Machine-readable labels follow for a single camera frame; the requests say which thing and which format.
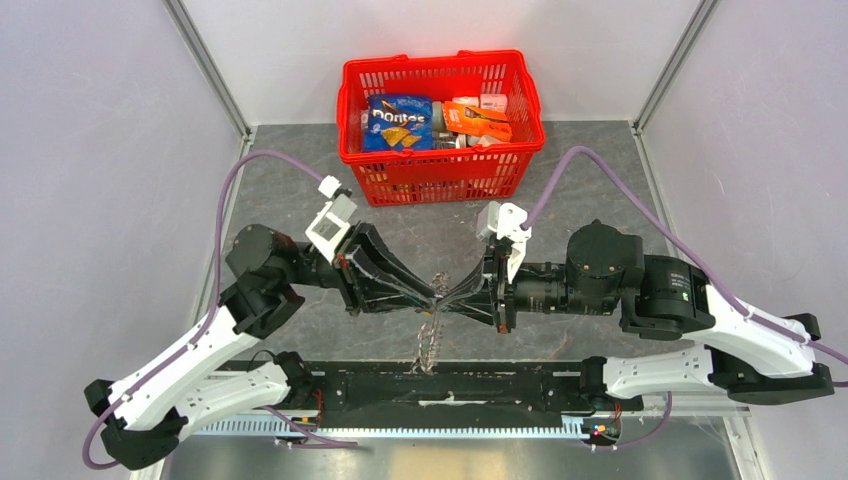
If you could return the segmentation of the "metal disc with keyrings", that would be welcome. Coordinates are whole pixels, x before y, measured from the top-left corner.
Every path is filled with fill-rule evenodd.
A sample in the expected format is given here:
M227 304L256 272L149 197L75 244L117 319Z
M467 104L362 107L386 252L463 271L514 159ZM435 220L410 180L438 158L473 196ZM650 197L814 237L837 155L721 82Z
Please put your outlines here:
M438 304L449 293L450 283L451 277L447 271L437 272L431 281L433 295L430 298L430 306L424 310L428 319L417 335L418 347L410 368L412 374L433 374L442 338L442 322Z

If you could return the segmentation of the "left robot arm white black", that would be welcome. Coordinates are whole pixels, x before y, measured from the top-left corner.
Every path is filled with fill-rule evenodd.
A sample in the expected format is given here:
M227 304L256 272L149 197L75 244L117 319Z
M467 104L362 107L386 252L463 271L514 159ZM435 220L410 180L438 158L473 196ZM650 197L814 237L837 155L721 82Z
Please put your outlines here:
M335 289L351 314L429 310L434 289L412 273L368 223L356 224L330 254L253 224L224 257L235 281L209 312L154 360L118 381L98 379L84 391L95 423L85 444L103 442L111 466L138 470L173 452L196 431L260 407L307 405L311 373L294 352L280 352L214 384L209 374L280 329L304 305L296 287Z

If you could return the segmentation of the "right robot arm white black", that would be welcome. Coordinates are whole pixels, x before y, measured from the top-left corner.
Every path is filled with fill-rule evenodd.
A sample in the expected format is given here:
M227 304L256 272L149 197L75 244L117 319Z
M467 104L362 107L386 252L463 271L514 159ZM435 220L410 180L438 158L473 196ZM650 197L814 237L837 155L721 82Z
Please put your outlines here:
M758 324L737 312L701 269L645 254L639 236L594 221L570 237L563 262L525 262L516 269L509 266L510 249L509 240L492 240L477 268L438 308L501 333L515 328L521 312L618 315L626 333L689 342L666 354L584 359L577 395L588 408L658 392L723 392L761 406L834 392L829 368L808 347L820 336L812 315Z

